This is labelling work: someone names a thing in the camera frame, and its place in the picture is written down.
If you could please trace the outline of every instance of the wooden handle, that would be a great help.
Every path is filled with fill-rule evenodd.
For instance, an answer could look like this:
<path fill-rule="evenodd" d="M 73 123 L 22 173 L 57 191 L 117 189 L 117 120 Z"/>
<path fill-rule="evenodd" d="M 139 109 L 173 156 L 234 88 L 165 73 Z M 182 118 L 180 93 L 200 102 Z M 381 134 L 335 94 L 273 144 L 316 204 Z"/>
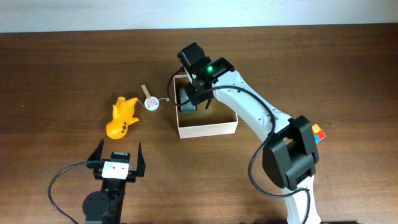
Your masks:
<path fill-rule="evenodd" d="M 142 90 L 144 91 L 145 96 L 147 97 L 147 99 L 150 98 L 150 94 L 148 92 L 148 89 L 145 85 L 141 85 Z"/>

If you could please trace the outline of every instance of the yellow rubber duck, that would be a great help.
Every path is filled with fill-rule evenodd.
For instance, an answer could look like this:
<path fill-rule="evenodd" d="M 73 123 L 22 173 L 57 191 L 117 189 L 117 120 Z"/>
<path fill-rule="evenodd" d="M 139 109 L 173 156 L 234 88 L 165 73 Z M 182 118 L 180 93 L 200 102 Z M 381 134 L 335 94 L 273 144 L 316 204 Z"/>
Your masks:
<path fill-rule="evenodd" d="M 106 134 L 111 139 L 123 138 L 128 130 L 128 126 L 138 122 L 138 118 L 134 118 L 134 105 L 138 98 L 126 100 L 125 97 L 119 96 L 116 104 L 113 105 L 112 121 L 109 122 L 105 129 Z"/>

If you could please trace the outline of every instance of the table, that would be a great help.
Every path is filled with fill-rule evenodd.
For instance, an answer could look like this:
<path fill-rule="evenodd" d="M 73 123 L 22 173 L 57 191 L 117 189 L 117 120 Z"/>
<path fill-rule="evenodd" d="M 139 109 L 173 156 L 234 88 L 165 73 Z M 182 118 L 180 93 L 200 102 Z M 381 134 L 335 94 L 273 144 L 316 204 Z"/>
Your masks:
<path fill-rule="evenodd" d="M 177 53 L 197 42 L 225 57 L 267 101 L 324 130 L 314 192 L 323 220 L 398 219 L 398 24 L 227 29 L 114 30 L 0 35 L 0 220 L 69 223 L 47 187 L 61 169 L 139 142 L 145 177 L 127 184 L 125 223 L 269 223 L 283 200 L 251 185 L 247 166 L 260 144 L 241 119 L 235 134 L 179 139 L 175 109 L 136 106 L 140 121 L 111 140 L 105 125 L 118 96 L 144 100 L 140 85 L 166 96 Z M 254 178 L 279 193 L 258 160 Z M 79 222 L 101 182 L 80 167 L 62 175 L 53 197 Z"/>

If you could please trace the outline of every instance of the white round object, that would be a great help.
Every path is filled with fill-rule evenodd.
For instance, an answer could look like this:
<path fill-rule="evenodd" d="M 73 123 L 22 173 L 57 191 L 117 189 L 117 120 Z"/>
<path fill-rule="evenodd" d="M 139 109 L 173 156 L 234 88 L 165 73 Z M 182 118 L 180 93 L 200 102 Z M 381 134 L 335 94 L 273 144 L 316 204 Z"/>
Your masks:
<path fill-rule="evenodd" d="M 150 111 L 154 111 L 159 107 L 159 100 L 151 96 L 149 99 L 146 99 L 144 102 L 145 108 L 147 108 Z"/>

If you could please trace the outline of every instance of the open box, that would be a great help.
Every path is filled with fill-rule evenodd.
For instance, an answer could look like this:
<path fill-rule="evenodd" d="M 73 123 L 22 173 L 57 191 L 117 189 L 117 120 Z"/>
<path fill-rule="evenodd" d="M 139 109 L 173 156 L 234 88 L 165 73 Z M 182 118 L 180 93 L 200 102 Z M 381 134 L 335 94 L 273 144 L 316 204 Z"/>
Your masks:
<path fill-rule="evenodd" d="M 180 103 L 179 89 L 189 83 L 188 75 L 174 76 L 174 99 Z M 224 103 L 214 99 L 206 110 L 207 101 L 197 105 L 194 113 L 182 113 L 178 106 L 177 127 L 180 138 L 213 136 L 218 134 L 233 134 L 238 126 L 237 114 Z"/>

